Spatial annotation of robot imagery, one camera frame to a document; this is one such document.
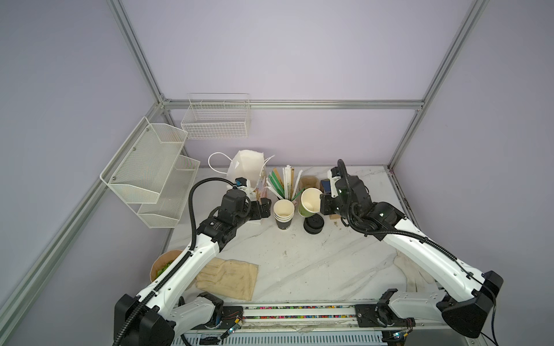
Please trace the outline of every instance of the wire mesh basket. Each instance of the wire mesh basket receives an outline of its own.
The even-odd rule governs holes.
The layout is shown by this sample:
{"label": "wire mesh basket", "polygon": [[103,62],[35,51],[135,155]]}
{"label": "wire mesh basket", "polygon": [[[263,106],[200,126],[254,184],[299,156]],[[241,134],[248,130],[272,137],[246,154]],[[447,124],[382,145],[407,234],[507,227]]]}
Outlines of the wire mesh basket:
{"label": "wire mesh basket", "polygon": [[192,140],[247,138],[250,95],[189,94],[181,127]]}
{"label": "wire mesh basket", "polygon": [[175,228],[187,204],[200,161],[179,155],[156,204],[142,204],[137,215],[150,228]]}
{"label": "wire mesh basket", "polygon": [[181,219],[200,166],[181,155],[186,138],[186,131],[144,117],[100,173],[149,228],[174,228]]}
{"label": "wire mesh basket", "polygon": [[187,132],[164,123],[148,123],[115,172],[104,181],[125,203],[156,203]]}

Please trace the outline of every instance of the paper cup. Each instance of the paper cup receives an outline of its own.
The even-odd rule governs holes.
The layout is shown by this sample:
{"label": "paper cup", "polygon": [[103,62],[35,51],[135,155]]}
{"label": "paper cup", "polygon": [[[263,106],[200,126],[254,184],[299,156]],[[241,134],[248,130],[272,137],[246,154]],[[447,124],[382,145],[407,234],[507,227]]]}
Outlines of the paper cup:
{"label": "paper cup", "polygon": [[286,199],[281,199],[273,205],[273,216],[277,222],[277,227],[287,229],[294,216],[294,204]]}
{"label": "paper cup", "polygon": [[298,205],[298,213],[305,218],[319,213],[321,209],[320,194],[322,194],[322,192],[316,188],[309,188],[302,192],[300,204]]}

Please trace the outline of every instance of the lavender wall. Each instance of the lavender wall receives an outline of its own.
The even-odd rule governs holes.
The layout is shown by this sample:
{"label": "lavender wall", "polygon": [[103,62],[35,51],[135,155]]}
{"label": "lavender wall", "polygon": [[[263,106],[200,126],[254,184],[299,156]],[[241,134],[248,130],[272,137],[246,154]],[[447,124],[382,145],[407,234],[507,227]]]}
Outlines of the lavender wall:
{"label": "lavender wall", "polygon": [[554,309],[553,17],[549,1],[491,0],[396,169],[422,229],[504,278],[503,346]]}
{"label": "lavender wall", "polygon": [[166,97],[247,92],[252,99],[379,100],[423,97],[470,3],[126,0],[125,6]]}
{"label": "lavender wall", "polygon": [[[183,110],[172,110],[181,123]],[[188,154],[208,165],[208,156],[229,157],[241,149],[263,152],[272,165],[329,166],[387,164],[402,138],[413,110],[252,110],[249,136],[237,140],[187,140]],[[229,166],[222,155],[212,165]]]}
{"label": "lavender wall", "polygon": [[[254,100],[378,100],[423,98],[471,0],[124,2],[171,99],[245,92]],[[172,113],[180,123],[183,113]],[[186,147],[204,166],[212,152],[232,156],[239,149],[276,154],[273,164],[329,165],[339,157],[386,164],[412,116],[408,110],[256,110],[247,140]],[[309,152],[305,143],[312,143]]]}
{"label": "lavender wall", "polygon": [[[1,306],[154,99],[105,0],[2,1],[0,47]],[[8,344],[108,344],[166,235],[106,193]]]}

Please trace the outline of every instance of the white paper cup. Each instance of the white paper cup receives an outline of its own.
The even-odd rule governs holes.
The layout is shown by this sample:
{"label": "white paper cup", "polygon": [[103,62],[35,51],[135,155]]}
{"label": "white paper cup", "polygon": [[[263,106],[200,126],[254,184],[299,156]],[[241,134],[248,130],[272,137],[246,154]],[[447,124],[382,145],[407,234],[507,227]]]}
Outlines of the white paper cup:
{"label": "white paper cup", "polygon": [[273,216],[280,229],[289,228],[294,216],[294,204],[286,199],[278,200],[273,205]]}
{"label": "white paper cup", "polygon": [[288,221],[294,215],[294,204],[287,199],[280,199],[273,205],[273,215],[276,219]]}

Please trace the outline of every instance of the green paper cup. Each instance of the green paper cup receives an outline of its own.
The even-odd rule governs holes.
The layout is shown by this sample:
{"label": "green paper cup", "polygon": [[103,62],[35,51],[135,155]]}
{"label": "green paper cup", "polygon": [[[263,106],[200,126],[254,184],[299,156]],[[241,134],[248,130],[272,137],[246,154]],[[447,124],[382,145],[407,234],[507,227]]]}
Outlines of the green paper cup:
{"label": "green paper cup", "polygon": [[322,192],[316,188],[309,188],[302,192],[298,205],[298,213],[305,218],[309,218],[315,213],[318,213],[321,209],[320,194],[322,194]]}

